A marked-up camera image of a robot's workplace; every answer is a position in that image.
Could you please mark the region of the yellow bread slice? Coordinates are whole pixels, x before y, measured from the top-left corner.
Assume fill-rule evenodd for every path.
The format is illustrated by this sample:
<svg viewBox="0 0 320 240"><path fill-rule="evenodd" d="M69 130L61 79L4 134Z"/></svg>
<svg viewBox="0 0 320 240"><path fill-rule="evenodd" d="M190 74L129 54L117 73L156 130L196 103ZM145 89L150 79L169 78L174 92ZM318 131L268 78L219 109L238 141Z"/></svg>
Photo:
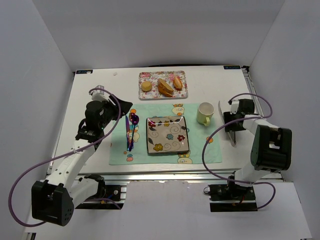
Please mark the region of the yellow bread slice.
<svg viewBox="0 0 320 240"><path fill-rule="evenodd" d="M166 87L169 91L174 92L174 89L162 78L157 80L158 85Z"/></svg>

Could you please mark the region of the orange-brown bread slice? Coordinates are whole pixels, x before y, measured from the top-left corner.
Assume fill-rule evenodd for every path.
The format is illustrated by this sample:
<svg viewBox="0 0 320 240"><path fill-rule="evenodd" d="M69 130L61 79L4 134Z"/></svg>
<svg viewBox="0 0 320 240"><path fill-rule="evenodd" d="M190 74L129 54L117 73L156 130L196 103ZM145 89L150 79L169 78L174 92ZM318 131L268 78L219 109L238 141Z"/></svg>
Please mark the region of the orange-brown bread slice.
<svg viewBox="0 0 320 240"><path fill-rule="evenodd" d="M173 92L172 91L169 91L166 87L162 86L162 85L158 85L158 91L166 96L166 97L169 97L169 98L172 98L173 97Z"/></svg>

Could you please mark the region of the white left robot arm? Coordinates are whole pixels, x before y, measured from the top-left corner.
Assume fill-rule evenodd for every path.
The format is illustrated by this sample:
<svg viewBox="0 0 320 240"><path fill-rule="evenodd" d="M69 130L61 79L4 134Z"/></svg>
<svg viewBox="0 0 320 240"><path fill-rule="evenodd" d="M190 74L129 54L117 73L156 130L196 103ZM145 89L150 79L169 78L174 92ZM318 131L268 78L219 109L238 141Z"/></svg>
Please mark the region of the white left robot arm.
<svg viewBox="0 0 320 240"><path fill-rule="evenodd" d="M76 207L89 198L99 199L106 193L104 178L89 174L77 185L76 177L87 160L96 152L104 129L111 122L125 116L133 103L110 96L92 100L86 105L85 118L78 126L69 156L44 181L36 181L31 188L31 212L37 220L65 226Z"/></svg>

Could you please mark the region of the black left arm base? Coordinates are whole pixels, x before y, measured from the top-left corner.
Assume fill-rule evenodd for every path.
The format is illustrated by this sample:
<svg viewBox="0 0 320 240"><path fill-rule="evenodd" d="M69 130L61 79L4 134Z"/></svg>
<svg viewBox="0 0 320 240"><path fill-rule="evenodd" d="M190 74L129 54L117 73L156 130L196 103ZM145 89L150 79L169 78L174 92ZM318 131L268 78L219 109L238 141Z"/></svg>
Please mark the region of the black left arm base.
<svg viewBox="0 0 320 240"><path fill-rule="evenodd" d="M70 192L76 209L121 210L126 197L126 187L109 184L104 177L89 174L78 178Z"/></svg>

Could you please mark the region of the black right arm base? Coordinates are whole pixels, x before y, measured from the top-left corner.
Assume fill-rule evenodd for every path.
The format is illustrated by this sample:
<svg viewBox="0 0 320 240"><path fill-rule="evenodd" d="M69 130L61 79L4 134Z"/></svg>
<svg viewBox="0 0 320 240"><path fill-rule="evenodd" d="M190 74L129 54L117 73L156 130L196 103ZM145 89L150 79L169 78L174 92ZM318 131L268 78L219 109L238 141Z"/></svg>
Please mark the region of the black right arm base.
<svg viewBox="0 0 320 240"><path fill-rule="evenodd" d="M209 197L212 213L256 212L258 210L254 188L235 184L210 184L203 189Z"/></svg>

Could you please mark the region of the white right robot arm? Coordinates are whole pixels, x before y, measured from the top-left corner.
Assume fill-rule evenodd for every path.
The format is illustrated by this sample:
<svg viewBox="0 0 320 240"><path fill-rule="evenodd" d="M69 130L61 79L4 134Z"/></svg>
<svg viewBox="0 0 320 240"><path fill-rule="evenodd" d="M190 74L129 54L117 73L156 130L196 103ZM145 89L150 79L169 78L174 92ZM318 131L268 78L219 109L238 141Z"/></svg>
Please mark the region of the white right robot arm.
<svg viewBox="0 0 320 240"><path fill-rule="evenodd" d="M292 161L292 130L278 127L262 117L243 120L256 116L255 103L252 99L230 100L230 111L223 113L224 123L234 120L225 127L225 132L239 132L248 130L254 135L250 152L250 162L240 170L235 171L228 181L230 192L247 191L253 183L269 173L286 171Z"/></svg>

